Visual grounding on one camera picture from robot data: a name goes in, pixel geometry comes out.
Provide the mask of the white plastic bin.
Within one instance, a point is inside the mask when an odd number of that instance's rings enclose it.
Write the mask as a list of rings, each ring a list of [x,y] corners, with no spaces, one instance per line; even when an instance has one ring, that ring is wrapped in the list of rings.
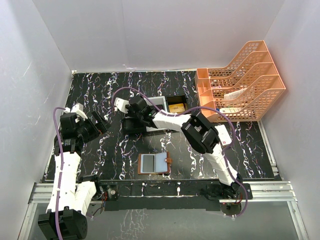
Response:
[[[165,96],[156,96],[149,98],[153,104],[155,104],[159,109],[168,112],[168,104]],[[166,128],[153,128],[153,127],[146,127],[146,132],[157,132],[157,131],[165,131]]]

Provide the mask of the black bin with gold card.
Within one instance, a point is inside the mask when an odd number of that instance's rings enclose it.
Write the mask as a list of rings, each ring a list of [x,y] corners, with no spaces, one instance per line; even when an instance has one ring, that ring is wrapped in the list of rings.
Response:
[[[189,109],[188,98],[185,94],[169,95],[165,98],[169,113],[180,114]]]

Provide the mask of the brown leather card holder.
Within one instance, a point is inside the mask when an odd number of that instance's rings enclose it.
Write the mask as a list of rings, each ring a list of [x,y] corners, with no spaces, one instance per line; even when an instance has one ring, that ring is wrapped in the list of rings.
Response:
[[[154,155],[154,172],[143,173],[142,172],[142,156],[143,155]],[[139,154],[138,156],[138,174],[139,175],[161,175],[161,174],[169,174],[171,171],[171,164],[173,160],[170,157],[170,153],[168,151],[161,153],[146,153]]]

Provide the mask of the white phone box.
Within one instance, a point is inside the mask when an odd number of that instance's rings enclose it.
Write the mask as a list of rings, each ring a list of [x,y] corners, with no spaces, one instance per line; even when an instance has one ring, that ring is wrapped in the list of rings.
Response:
[[[223,147],[226,147],[227,145],[232,143],[231,136],[224,125],[217,125],[215,126],[215,128],[218,131],[218,137]]]

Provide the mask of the orange mesh file organizer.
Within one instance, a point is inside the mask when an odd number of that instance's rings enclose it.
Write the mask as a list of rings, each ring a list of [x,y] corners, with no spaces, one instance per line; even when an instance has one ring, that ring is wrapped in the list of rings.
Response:
[[[242,108],[227,113],[232,122],[260,121],[286,90],[264,40],[248,41],[224,67],[197,68],[195,85],[202,114],[211,122],[224,122],[220,108]],[[224,94],[247,88],[239,97],[224,100]]]

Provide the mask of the black plastic bin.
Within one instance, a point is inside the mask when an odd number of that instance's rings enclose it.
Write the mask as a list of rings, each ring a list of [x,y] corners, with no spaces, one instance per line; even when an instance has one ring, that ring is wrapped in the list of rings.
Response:
[[[147,132],[146,126],[137,118],[125,117],[122,119],[122,130],[124,134],[143,134]]]

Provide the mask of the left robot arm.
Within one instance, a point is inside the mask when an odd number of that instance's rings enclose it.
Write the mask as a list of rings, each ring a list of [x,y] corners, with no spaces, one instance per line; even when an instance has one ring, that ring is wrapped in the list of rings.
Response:
[[[63,108],[60,122],[55,123],[55,173],[46,212],[38,217],[38,226],[48,240],[83,240],[87,236],[87,211],[93,198],[103,189],[97,175],[77,178],[81,153],[86,143],[108,131],[110,124],[96,111],[91,121],[82,104]]]

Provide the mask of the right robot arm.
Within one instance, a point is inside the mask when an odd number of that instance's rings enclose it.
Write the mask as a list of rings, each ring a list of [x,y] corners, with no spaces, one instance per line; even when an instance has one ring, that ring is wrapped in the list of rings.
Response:
[[[235,199],[240,194],[241,176],[226,158],[219,132],[199,110],[191,113],[170,113],[150,106],[138,95],[123,104],[123,111],[149,128],[167,129],[184,134],[197,153],[202,154],[218,175],[223,194]]]

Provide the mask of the gold credit card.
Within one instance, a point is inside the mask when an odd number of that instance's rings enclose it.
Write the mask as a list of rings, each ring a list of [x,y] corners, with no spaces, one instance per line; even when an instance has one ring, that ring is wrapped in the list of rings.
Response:
[[[183,113],[186,110],[186,107],[183,103],[170,104],[168,108],[170,113],[175,114]]]

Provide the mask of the white blue item in organizer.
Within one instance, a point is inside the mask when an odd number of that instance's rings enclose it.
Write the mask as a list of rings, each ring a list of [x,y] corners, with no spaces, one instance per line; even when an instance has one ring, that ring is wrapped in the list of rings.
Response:
[[[233,114],[233,113],[240,112],[242,108],[241,107],[225,107],[225,108],[218,108],[217,110],[223,114]]]

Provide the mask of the white paper in organizer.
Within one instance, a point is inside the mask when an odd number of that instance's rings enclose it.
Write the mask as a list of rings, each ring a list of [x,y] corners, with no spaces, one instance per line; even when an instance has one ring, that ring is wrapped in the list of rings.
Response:
[[[234,99],[238,98],[241,94],[243,94],[246,90],[247,90],[247,87],[230,92],[230,93],[226,93],[223,95],[223,99],[224,100],[234,100]]]

